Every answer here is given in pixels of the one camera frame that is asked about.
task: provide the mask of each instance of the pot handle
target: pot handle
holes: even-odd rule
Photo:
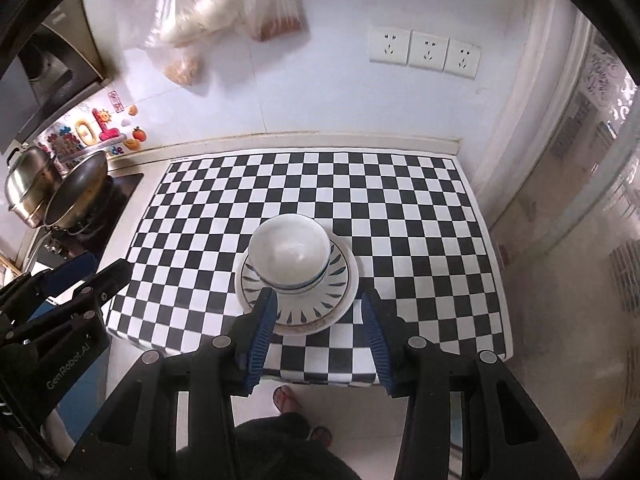
[[[11,150],[11,153],[9,153],[9,156],[6,158],[6,166],[7,166],[8,168],[10,168],[10,167],[11,167],[10,161],[11,161],[11,159],[12,159],[12,158],[14,158],[14,155],[15,155],[16,153],[21,153],[20,148],[14,148],[14,149],[12,149],[12,150]]]

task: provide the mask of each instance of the dark clothing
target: dark clothing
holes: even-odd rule
[[[256,418],[236,428],[246,480],[360,480],[320,442],[306,440],[309,423],[299,413]]]

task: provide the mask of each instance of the wok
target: wok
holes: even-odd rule
[[[44,218],[44,227],[69,229],[91,211],[107,178],[107,156],[104,151],[87,157],[62,181],[51,197]]]

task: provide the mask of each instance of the gas stove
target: gas stove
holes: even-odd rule
[[[55,269],[66,260],[88,251],[100,261],[120,216],[143,176],[143,173],[135,173],[108,177],[94,209],[73,228],[53,232],[38,249],[34,260]],[[41,229],[34,243],[43,236],[46,236],[46,232]]]

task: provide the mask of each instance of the stove knob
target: stove knob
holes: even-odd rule
[[[52,240],[44,244],[44,247],[47,251],[54,254],[60,254],[62,252],[62,244],[58,240]]]

